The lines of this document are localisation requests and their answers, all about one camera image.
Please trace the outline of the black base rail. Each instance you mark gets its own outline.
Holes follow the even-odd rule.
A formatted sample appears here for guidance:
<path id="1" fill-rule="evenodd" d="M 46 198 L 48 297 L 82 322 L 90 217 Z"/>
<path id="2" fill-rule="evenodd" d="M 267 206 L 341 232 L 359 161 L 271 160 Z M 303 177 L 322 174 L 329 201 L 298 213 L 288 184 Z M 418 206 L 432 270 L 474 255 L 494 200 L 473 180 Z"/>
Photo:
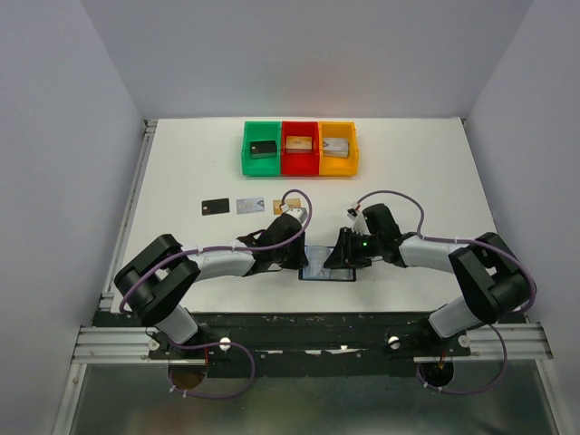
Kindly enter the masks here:
<path id="1" fill-rule="evenodd" d="M 448 361 L 470 354 L 457 334 L 441 339 L 427 330 L 427 315 L 418 313 L 196 314 L 201 331 L 194 344 L 227 338 L 218 346 L 180 350 L 161 333 L 146 334 L 158 342 L 147 353 L 153 363 L 174 374 L 209 378 L 349 377 L 414 374 L 414 361 Z"/>

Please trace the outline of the green plastic bin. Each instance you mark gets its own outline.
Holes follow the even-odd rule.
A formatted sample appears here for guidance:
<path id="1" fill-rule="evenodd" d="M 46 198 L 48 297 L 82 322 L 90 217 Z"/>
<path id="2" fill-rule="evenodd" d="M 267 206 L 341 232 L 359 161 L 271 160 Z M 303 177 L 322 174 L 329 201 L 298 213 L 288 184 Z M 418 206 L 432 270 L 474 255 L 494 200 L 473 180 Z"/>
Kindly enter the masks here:
<path id="1" fill-rule="evenodd" d="M 281 121 L 246 121 L 241 150 L 242 173 L 247 177 L 281 175 Z"/>

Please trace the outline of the black credit card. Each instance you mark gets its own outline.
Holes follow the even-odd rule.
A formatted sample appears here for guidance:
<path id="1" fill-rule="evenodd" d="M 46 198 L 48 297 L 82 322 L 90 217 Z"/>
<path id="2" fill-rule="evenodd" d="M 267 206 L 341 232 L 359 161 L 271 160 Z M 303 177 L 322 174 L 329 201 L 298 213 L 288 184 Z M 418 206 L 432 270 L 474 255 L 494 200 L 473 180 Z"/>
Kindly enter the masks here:
<path id="1" fill-rule="evenodd" d="M 275 140 L 254 140 L 249 143 L 249 156 L 251 159 L 267 159 L 277 155 Z"/>

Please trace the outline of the gold credit card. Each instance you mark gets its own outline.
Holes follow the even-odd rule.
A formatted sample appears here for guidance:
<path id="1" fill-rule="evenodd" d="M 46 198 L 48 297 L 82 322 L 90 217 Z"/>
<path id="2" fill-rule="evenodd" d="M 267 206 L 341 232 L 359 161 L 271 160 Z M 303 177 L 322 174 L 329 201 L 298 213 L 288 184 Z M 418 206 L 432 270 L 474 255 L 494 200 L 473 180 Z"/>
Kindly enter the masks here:
<path id="1" fill-rule="evenodd" d="M 286 153 L 311 153 L 313 139 L 309 136 L 287 136 L 285 138 Z"/>

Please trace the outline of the red plastic bin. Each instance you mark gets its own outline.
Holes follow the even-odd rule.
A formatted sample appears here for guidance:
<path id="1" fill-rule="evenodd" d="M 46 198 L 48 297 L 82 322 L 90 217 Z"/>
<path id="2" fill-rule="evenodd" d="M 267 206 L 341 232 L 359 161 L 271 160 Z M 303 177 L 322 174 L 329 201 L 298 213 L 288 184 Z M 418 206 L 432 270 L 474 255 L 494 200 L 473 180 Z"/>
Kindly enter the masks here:
<path id="1" fill-rule="evenodd" d="M 317 121 L 283 121 L 281 172 L 283 176 L 319 175 L 320 145 Z"/>

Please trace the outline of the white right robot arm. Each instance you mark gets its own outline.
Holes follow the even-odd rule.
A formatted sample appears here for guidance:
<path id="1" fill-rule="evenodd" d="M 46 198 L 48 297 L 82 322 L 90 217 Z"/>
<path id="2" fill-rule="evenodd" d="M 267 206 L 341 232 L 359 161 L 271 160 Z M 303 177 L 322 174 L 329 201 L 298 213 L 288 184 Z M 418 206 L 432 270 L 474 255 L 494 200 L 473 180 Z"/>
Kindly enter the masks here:
<path id="1" fill-rule="evenodd" d="M 432 312 L 417 332 L 426 354 L 447 348 L 450 337 L 482 324 L 493 324 L 530 301 L 530 280 L 496 233 L 466 242 L 431 241 L 402 233 L 390 209 L 376 204 L 349 211 L 352 227 L 339 231 L 325 260 L 327 269 L 361 269 L 375 258 L 402 268 L 423 267 L 453 274 L 461 296 Z"/>

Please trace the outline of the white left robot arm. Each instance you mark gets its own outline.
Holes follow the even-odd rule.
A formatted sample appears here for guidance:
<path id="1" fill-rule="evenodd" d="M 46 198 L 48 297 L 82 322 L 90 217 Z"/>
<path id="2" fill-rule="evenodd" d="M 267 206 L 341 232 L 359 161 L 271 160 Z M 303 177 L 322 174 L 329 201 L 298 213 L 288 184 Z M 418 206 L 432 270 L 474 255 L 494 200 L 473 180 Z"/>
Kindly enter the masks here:
<path id="1" fill-rule="evenodd" d="M 186 251 L 171 234 L 155 238 L 114 277 L 123 296 L 120 309 L 129 307 L 143 326 L 154 326 L 169 338 L 170 348 L 182 358 L 194 356 L 201 345 L 199 326 L 180 304 L 190 287 L 222 276 L 254 276 L 272 266 L 298 270 L 305 255 L 305 208 L 291 208 L 263 231 L 239 237 L 231 246 Z"/>

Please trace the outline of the aluminium frame rail left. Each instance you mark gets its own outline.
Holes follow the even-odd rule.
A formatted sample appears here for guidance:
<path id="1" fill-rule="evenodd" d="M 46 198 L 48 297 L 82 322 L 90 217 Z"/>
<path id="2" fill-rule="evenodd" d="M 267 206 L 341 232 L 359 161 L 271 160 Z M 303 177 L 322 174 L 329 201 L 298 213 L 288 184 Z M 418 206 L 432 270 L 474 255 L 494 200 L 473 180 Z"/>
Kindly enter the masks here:
<path id="1" fill-rule="evenodd" d="M 150 149 L 157 129 L 158 120 L 145 120 L 144 132 L 140 145 L 140 153 L 137 159 L 136 169 L 134 170 L 130 184 L 129 194 L 125 203 L 121 225 L 119 227 L 115 246 L 111 255 L 111 262 L 105 277 L 105 281 L 99 297 L 99 303 L 96 311 L 88 323 L 92 327 L 93 320 L 100 312 L 109 313 L 112 308 L 114 291 L 112 290 L 113 275 L 123 259 L 128 234 L 131 230 L 134 219 L 134 209 L 140 194 L 140 187 L 145 174 Z M 63 390 L 63 396 L 53 425 L 52 434 L 70 434 L 73 428 L 74 416 L 81 397 L 82 385 L 87 372 L 87 363 L 76 362 L 71 359 L 67 380 Z"/>

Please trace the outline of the grey credit card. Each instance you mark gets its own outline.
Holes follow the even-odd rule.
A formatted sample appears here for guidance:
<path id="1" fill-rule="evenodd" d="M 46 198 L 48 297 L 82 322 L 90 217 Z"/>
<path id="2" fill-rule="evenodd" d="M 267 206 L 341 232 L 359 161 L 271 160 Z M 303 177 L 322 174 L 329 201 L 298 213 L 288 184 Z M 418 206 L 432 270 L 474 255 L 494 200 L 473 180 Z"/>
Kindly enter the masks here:
<path id="1" fill-rule="evenodd" d="M 228 198 L 206 199 L 201 202 L 202 216 L 227 214 L 229 212 L 230 202 Z"/>

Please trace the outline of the yellow plastic bin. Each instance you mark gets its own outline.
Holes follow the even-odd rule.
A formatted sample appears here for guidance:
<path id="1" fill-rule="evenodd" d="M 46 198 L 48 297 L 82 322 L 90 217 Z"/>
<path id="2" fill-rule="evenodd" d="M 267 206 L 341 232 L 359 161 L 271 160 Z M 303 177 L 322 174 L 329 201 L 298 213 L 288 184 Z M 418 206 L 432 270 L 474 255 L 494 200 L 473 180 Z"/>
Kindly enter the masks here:
<path id="1" fill-rule="evenodd" d="M 325 177 L 354 177 L 358 173 L 359 148 L 351 121 L 319 123 L 319 174 Z"/>

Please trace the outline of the black leather card holder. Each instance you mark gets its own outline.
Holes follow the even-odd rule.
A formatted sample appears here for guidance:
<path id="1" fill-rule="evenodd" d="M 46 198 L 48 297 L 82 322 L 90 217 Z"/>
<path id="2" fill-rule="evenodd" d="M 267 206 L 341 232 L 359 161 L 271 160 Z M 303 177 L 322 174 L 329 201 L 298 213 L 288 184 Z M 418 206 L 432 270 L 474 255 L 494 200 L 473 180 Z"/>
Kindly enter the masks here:
<path id="1" fill-rule="evenodd" d="M 308 265 L 298 271 L 298 278 L 303 281 L 355 282 L 356 271 L 353 269 L 329 269 L 324 262 L 333 249 L 329 246 L 306 246 L 304 252 Z"/>

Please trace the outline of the silver VIP credit card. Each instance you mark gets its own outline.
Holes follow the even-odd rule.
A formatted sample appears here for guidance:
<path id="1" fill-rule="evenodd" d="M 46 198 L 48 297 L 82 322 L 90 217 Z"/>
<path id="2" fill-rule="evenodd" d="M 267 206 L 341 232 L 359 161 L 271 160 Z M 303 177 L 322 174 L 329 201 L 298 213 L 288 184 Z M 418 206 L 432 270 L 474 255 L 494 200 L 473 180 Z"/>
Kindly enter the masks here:
<path id="1" fill-rule="evenodd" d="M 236 210 L 238 215 L 264 212 L 265 211 L 264 198 L 257 197 L 257 198 L 237 199 Z"/>

